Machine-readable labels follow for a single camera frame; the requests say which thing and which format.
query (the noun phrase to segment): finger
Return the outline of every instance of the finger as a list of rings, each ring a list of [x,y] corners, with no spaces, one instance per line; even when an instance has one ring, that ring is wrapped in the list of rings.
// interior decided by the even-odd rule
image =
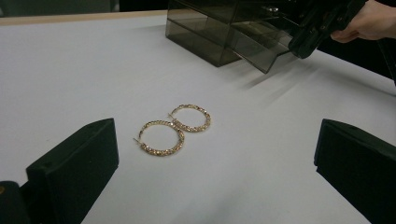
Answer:
[[[347,37],[337,37],[337,38],[332,38],[332,39],[337,41],[337,42],[339,42],[339,43],[345,44],[345,43],[348,43],[348,42],[358,38],[359,35],[360,35],[359,33],[356,33],[356,34],[353,34],[353,35],[350,35],[350,36],[347,36]]]

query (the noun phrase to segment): hoop earring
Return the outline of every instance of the hoop earring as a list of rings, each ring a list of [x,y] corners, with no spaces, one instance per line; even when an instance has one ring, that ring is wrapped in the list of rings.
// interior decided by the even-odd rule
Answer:
[[[187,125],[181,123],[180,121],[178,121],[177,119],[175,119],[173,116],[176,114],[176,112],[178,110],[184,109],[184,108],[195,109],[195,110],[198,110],[199,112],[203,113],[206,118],[205,124],[198,126],[198,127],[191,127],[191,126],[187,126]],[[211,121],[209,113],[207,113],[206,110],[204,110],[203,108],[201,108],[198,105],[180,105],[177,108],[175,108],[172,111],[172,113],[169,114],[169,117],[172,118],[172,123],[174,123],[179,129],[189,132],[189,133],[203,132],[204,130],[206,130],[209,127],[210,121]]]
[[[142,137],[143,131],[145,131],[148,127],[153,126],[153,125],[165,125],[165,126],[168,126],[168,127],[171,127],[172,129],[174,129],[178,135],[177,144],[170,149],[158,150],[158,149],[149,147],[145,143],[141,142],[140,139]],[[183,147],[184,133],[177,126],[175,126],[175,124],[173,124],[171,122],[164,121],[164,120],[154,120],[154,121],[151,121],[151,122],[145,124],[139,133],[138,139],[134,138],[134,140],[137,142],[138,145],[140,145],[140,148],[145,150],[148,154],[153,155],[153,156],[164,157],[164,156],[169,156],[169,155],[174,154],[175,152],[179,151]]]

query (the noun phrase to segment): gold hoop earring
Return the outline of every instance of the gold hoop earring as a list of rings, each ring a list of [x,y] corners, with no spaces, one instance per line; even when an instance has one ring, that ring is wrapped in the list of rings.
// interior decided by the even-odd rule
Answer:
[[[140,140],[141,140],[143,131],[145,131],[148,127],[153,126],[153,125],[165,125],[165,126],[168,126],[168,127],[171,127],[172,129],[174,129],[178,135],[177,144],[170,149],[158,150],[158,149],[149,147],[145,143],[141,142]],[[154,121],[151,121],[151,122],[145,124],[139,133],[138,139],[134,138],[134,140],[137,142],[138,145],[140,145],[140,148],[145,150],[148,154],[153,155],[153,156],[164,157],[164,156],[169,156],[169,155],[174,154],[175,152],[179,151],[183,147],[184,133],[175,124],[173,124],[171,122],[164,121],[164,120],[154,120]]]
[[[198,110],[199,112],[203,113],[206,118],[205,124],[198,126],[198,127],[191,127],[191,126],[187,126],[187,125],[181,123],[180,121],[178,121],[177,119],[175,119],[174,115],[176,114],[176,112],[179,111],[180,109],[184,109],[184,108],[195,109],[195,110]],[[174,123],[179,129],[189,132],[189,133],[203,132],[204,130],[206,130],[209,127],[210,121],[211,121],[209,113],[207,113],[206,110],[204,110],[203,108],[201,108],[198,105],[180,105],[177,108],[175,108],[172,111],[172,113],[169,114],[169,117],[172,118],[172,123]]]

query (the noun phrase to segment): transparent container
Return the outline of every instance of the transparent container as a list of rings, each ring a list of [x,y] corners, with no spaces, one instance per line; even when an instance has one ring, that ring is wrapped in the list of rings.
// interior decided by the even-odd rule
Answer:
[[[296,24],[285,1],[171,0],[166,36],[215,66],[247,60],[268,73]]]

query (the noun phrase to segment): white table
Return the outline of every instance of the white table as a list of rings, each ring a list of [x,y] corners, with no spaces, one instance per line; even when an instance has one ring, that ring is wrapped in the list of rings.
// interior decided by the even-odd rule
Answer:
[[[269,75],[244,61],[216,68],[165,37],[164,12],[1,22],[1,180],[22,185],[67,136],[114,118],[120,167],[85,224],[368,223],[316,173],[314,153],[322,119],[396,145],[392,80],[319,51]],[[141,150],[141,127],[182,104],[205,108],[211,127],[170,157]],[[168,132],[147,141],[172,146]]]

